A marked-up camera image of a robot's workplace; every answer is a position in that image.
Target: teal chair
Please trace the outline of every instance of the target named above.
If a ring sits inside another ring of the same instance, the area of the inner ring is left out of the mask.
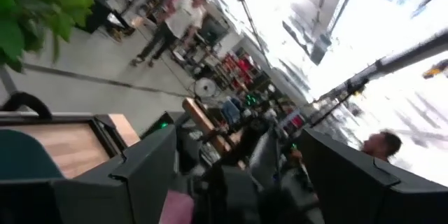
[[[0,130],[0,180],[64,178],[45,148],[32,136]]]

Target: green plant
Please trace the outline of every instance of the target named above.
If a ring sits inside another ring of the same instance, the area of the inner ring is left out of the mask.
[[[52,32],[53,61],[59,39],[69,41],[71,28],[85,25],[93,0],[0,0],[0,65],[22,71],[25,52],[39,53],[46,31]]]

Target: gray floor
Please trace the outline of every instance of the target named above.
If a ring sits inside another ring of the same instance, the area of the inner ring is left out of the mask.
[[[163,111],[182,111],[181,102],[193,82],[168,55],[152,69],[145,64],[130,67],[147,38],[136,32],[117,43],[103,31],[87,34],[75,29],[70,43],[61,45],[61,57],[55,64],[49,43],[40,57],[26,56],[29,66],[24,74],[8,73],[18,90],[36,95],[52,111],[123,113],[141,132]],[[0,99],[6,96],[0,87]]]

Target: wooden desk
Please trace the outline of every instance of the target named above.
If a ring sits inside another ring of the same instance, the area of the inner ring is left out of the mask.
[[[109,115],[124,142],[131,146],[140,140],[124,115]],[[56,125],[3,126],[27,133],[47,150],[67,178],[74,178],[109,160],[89,125],[81,123]]]
[[[191,120],[193,120],[193,122],[195,122],[195,124],[199,127],[202,133],[207,134],[215,128],[213,123],[211,123],[210,119],[207,118],[207,116],[204,114],[201,108],[198,105],[196,105],[196,102],[193,98],[185,98],[182,102],[182,107],[185,110],[185,112],[190,116]],[[235,134],[232,134],[230,136],[230,140],[233,143],[238,144],[239,139],[241,137],[241,133],[242,132],[240,131]],[[221,136],[217,136],[210,143],[211,145],[213,145],[213,147],[218,151],[220,155],[230,150],[230,145]],[[246,165],[242,161],[238,162],[238,165],[242,169],[246,167]]]

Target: man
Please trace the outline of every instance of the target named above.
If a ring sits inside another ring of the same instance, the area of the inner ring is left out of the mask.
[[[131,61],[131,64],[136,66],[145,61],[149,54],[153,51],[158,42],[163,41],[160,49],[151,57],[148,66],[154,65],[153,60],[158,60],[162,53],[168,49],[178,39],[182,39],[184,47],[187,47],[192,40],[196,31],[201,28],[204,17],[205,0],[178,0],[175,4],[175,11],[167,11],[162,14],[158,20],[160,25],[154,34],[154,37],[149,41],[148,45]]]
[[[390,132],[380,132],[371,135],[369,139],[364,142],[361,151],[372,157],[388,162],[389,157],[395,155],[400,148],[401,140],[398,136]]]

